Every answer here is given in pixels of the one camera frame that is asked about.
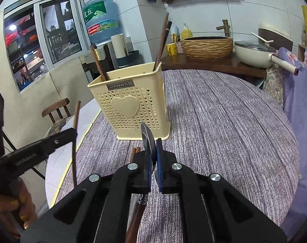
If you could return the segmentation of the left hand yellow nails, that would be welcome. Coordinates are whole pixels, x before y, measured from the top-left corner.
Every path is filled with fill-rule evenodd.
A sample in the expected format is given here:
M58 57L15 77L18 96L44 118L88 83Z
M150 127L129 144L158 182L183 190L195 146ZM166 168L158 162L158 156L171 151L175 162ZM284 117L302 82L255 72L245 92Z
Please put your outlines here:
M18 197L0 195L0 219L16 239L20 239L20 235L17 228L6 217L5 212L10 213L19 210L19 219L24 222L25 229L38 219L36 208L27 186L21 178L18 178L18 180L20 185Z

